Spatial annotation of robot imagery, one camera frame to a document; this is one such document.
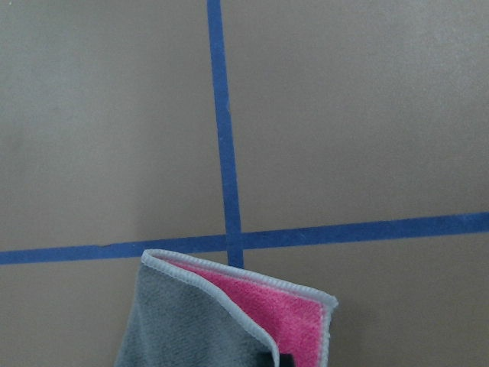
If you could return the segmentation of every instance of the folded cloth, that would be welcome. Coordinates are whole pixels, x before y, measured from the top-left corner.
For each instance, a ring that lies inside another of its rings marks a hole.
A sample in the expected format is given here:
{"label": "folded cloth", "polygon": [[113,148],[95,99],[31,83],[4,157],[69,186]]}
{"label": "folded cloth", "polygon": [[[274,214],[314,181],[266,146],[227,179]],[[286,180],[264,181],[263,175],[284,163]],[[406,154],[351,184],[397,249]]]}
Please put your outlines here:
{"label": "folded cloth", "polygon": [[146,250],[115,367],[325,367],[337,304],[310,287]]}

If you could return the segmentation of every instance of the gray cloth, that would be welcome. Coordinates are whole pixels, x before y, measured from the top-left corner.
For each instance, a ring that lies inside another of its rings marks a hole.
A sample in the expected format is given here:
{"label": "gray cloth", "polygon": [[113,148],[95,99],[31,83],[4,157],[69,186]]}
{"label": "gray cloth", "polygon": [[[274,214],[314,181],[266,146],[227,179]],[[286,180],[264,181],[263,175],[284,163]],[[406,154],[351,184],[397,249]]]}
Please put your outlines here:
{"label": "gray cloth", "polygon": [[115,367],[257,367],[269,352],[214,297],[141,264]]}

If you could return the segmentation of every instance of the cloth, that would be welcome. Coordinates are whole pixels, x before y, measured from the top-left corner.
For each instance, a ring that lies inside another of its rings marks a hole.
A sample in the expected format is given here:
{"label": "cloth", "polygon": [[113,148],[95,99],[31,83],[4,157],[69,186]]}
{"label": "cloth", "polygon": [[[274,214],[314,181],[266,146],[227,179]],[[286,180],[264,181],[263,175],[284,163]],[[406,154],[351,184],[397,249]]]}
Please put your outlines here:
{"label": "cloth", "polygon": [[337,304],[310,287],[146,250],[115,367],[325,367]]}

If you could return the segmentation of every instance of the microfiber cloth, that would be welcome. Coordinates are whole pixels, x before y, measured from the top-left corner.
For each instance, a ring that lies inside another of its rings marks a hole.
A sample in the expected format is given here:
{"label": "microfiber cloth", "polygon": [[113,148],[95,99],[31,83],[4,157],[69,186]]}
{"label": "microfiber cloth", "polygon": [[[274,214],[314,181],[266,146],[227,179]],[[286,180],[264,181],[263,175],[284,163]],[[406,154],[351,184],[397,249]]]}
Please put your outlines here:
{"label": "microfiber cloth", "polygon": [[146,250],[115,367],[326,367],[337,304],[310,287]]}

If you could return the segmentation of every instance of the vertical blue line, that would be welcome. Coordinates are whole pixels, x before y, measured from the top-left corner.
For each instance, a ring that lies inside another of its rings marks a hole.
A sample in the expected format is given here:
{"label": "vertical blue line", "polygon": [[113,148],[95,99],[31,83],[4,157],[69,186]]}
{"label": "vertical blue line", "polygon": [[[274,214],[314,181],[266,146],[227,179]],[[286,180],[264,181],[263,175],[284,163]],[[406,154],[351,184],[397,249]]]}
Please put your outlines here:
{"label": "vertical blue line", "polygon": [[228,263],[243,267],[241,245],[241,218],[239,213],[238,180],[236,177],[235,147],[232,137],[232,121],[229,111],[228,77],[226,72],[224,32],[220,0],[207,1],[209,23],[209,43],[212,64],[212,84],[214,86],[215,118],[219,140],[221,161],[222,195],[226,237],[228,240]]}

